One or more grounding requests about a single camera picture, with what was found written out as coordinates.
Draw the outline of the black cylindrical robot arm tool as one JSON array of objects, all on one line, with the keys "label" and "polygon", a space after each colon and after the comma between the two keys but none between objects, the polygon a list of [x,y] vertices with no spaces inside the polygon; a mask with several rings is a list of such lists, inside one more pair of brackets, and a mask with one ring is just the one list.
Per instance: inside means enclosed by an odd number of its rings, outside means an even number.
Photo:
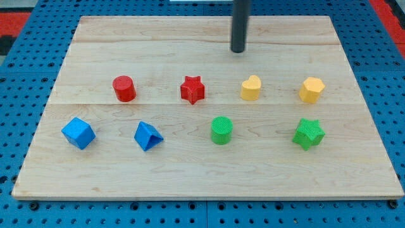
[{"label": "black cylindrical robot arm tool", "polygon": [[230,50],[243,53],[246,48],[248,20],[251,0],[233,0]]}]

